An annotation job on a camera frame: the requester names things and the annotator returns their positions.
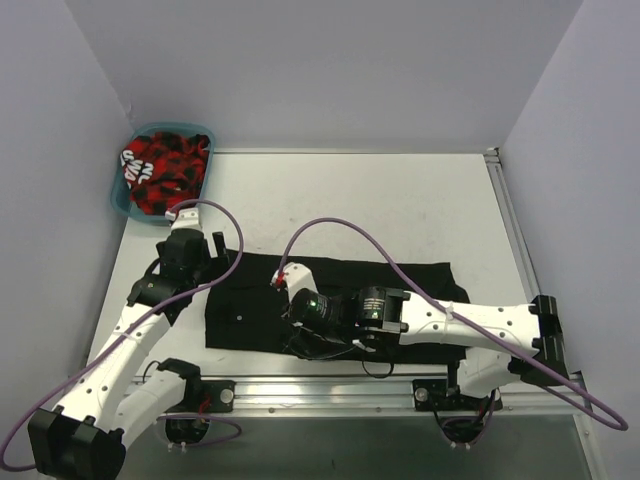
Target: black cloth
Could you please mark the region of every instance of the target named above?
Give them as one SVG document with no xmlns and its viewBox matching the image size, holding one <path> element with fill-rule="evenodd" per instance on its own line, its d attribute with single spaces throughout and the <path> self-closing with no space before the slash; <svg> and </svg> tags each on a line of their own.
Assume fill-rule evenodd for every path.
<svg viewBox="0 0 640 480">
<path fill-rule="evenodd" d="M 231 261 L 236 252 L 229 251 Z M 317 257 L 290 257 L 313 272 L 318 291 L 334 296 L 367 286 L 410 290 L 386 263 L 342 261 Z M 206 346 L 229 350 L 291 353 L 287 346 L 292 327 L 282 319 L 287 293 L 269 285 L 280 256 L 245 253 L 227 280 L 211 289 L 205 309 Z M 468 303 L 466 291 L 456 285 L 448 263 L 401 264 L 400 268 L 429 295 L 438 300 Z M 305 356 L 321 356 L 340 350 L 312 335 L 298 335 L 296 351 Z M 421 344 L 397 346 L 390 355 L 396 364 L 448 364 L 464 358 L 464 347 Z M 360 350 L 340 356 L 341 360 L 361 360 Z M 367 354 L 367 361 L 389 361 L 388 355 Z"/>
</svg>

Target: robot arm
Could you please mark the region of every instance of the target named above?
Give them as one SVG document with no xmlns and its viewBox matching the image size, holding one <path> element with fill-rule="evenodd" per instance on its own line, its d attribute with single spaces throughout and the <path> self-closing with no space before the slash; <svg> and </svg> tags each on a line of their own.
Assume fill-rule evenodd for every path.
<svg viewBox="0 0 640 480">
<path fill-rule="evenodd" d="M 195 208 L 181 210 L 157 249 L 158 262 L 134 284 L 101 352 L 120 336 L 126 339 L 78 380 L 52 411 L 41 408 L 31 418 L 28 432 L 41 473 L 65 479 L 115 478 L 126 449 L 159 415 L 176 405 L 188 409 L 200 403 L 199 367 L 175 359 L 160 364 L 148 382 L 123 400 L 151 348 L 191 297 L 170 304 L 132 332 L 126 330 L 160 302 L 208 282 L 213 274 L 214 261 Z M 220 255 L 219 260 L 228 263 Z"/>
<path fill-rule="evenodd" d="M 466 358 L 454 369 L 455 386 L 465 396 L 484 398 L 518 380 L 538 386 L 557 383 L 455 320 L 453 312 L 568 377 L 552 297 L 538 296 L 532 304 L 505 307 L 440 301 L 444 312 L 415 293 L 383 287 L 363 288 L 351 298 L 327 298 L 317 292 L 312 272 L 296 263 L 286 265 L 272 283 L 286 285 L 293 326 L 333 343 L 353 344 L 368 352 L 430 343 L 468 347 Z"/>
</svg>

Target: red and black plaid cloth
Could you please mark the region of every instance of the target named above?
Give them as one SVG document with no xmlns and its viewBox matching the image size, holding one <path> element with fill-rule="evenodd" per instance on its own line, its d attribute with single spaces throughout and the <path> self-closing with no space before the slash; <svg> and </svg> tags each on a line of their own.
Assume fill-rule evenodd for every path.
<svg viewBox="0 0 640 480">
<path fill-rule="evenodd" d="M 206 135 L 136 137 L 120 156 L 131 201 L 147 215 L 164 215 L 176 203 L 198 198 L 210 144 Z"/>
</svg>

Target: gray floor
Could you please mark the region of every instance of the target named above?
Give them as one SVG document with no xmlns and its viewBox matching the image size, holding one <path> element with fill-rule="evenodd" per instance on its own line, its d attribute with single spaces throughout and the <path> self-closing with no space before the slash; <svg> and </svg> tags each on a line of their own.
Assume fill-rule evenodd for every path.
<svg viewBox="0 0 640 480">
<path fill-rule="evenodd" d="M 590 478 L 571 417 L 494 420 L 487 436 L 469 452 L 452 451 L 429 417 L 242 419 L 245 433 L 239 439 L 184 455 L 168 453 L 147 431 L 131 447 L 119 478 Z"/>
</svg>

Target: white wall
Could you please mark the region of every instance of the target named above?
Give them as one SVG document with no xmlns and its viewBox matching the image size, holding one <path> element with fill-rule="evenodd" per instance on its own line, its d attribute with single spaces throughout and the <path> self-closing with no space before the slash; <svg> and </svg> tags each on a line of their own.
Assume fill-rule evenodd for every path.
<svg viewBox="0 0 640 480">
<path fill-rule="evenodd" d="M 108 192 L 131 127 L 61 0 L 5 2 L 0 63 L 4 437 L 80 364 L 122 233 Z M 23 430 L 9 460 L 29 450 Z"/>
<path fill-rule="evenodd" d="M 504 170 L 570 354 L 627 433 L 598 429 L 611 478 L 640 478 L 640 3 L 585 0 L 504 146 Z"/>
<path fill-rule="evenodd" d="M 233 147 L 502 145 L 580 0 L 67 0 L 136 126 Z"/>
</svg>

